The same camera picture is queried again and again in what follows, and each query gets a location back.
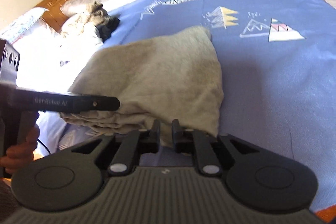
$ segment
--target black cable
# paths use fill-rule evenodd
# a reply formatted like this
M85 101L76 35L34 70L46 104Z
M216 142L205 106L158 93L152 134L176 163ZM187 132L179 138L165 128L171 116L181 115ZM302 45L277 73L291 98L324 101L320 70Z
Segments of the black cable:
M45 144L41 142L39 139L37 139L37 141L45 148L45 150L48 151L49 155L51 155L50 150L45 146Z

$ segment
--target blue bed sheet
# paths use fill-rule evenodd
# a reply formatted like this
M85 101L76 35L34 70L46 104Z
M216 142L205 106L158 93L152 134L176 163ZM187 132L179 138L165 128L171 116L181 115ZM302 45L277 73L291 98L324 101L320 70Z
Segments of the blue bed sheet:
M324 0L138 0L103 47L202 25L222 67L219 132L309 166L336 204L336 11Z

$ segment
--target human hand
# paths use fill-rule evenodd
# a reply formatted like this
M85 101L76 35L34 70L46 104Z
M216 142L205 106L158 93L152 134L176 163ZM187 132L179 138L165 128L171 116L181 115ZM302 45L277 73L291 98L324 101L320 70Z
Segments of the human hand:
M34 159L33 151L37 148L37 138L40 136L40 129L37 125L33 127L26 136L26 142L13 145L6 151L6 156L0 158L0 166L5 168L9 174L27 166Z

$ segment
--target floral pillow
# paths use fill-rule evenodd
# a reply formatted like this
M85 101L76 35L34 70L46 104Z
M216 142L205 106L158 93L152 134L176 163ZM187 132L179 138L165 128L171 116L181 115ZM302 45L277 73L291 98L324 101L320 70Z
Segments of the floral pillow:
M14 43L25 31L29 30L48 9L35 7L0 30L0 38Z

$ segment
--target bed sheet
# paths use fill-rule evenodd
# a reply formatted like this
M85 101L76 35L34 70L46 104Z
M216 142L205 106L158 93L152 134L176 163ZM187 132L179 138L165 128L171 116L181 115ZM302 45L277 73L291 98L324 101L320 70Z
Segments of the bed sheet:
M138 0L110 14L121 23L103 47L208 27L222 66L220 134L310 167L319 180L313 211L336 203L333 7L324 0ZM191 162L170 156L163 150L142 163Z

